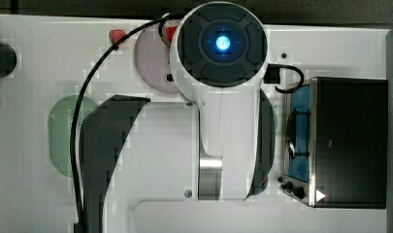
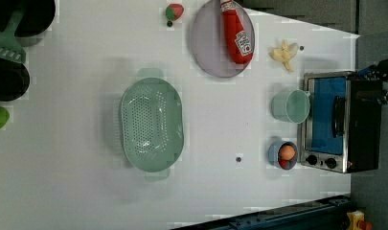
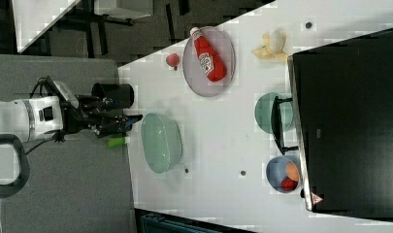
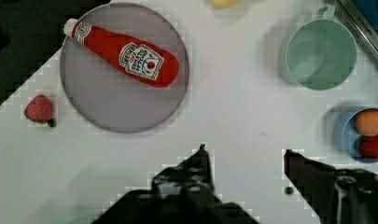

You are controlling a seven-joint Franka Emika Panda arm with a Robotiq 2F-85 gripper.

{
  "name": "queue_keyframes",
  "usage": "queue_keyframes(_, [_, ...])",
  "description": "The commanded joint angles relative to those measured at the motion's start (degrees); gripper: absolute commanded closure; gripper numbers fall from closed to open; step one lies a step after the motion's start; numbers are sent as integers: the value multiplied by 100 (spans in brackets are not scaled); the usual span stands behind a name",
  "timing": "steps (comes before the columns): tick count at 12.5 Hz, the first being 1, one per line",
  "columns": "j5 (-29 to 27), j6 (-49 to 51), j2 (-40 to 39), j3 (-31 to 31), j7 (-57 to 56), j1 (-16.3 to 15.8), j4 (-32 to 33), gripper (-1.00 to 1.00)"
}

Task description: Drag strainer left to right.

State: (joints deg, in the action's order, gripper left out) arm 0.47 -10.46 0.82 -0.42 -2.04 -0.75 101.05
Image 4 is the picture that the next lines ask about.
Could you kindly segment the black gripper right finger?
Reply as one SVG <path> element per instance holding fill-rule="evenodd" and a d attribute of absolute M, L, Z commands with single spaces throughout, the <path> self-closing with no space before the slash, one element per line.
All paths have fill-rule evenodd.
<path fill-rule="evenodd" d="M 378 224 L 378 175 L 337 169 L 287 150 L 285 175 L 316 212 L 321 224 Z"/>

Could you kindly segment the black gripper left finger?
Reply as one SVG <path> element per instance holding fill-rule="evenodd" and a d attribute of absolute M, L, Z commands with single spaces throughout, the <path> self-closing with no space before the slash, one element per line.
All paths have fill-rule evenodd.
<path fill-rule="evenodd" d="M 214 193 L 205 145 L 154 176 L 151 189 L 132 190 L 92 224 L 259 224 L 236 203 Z"/>

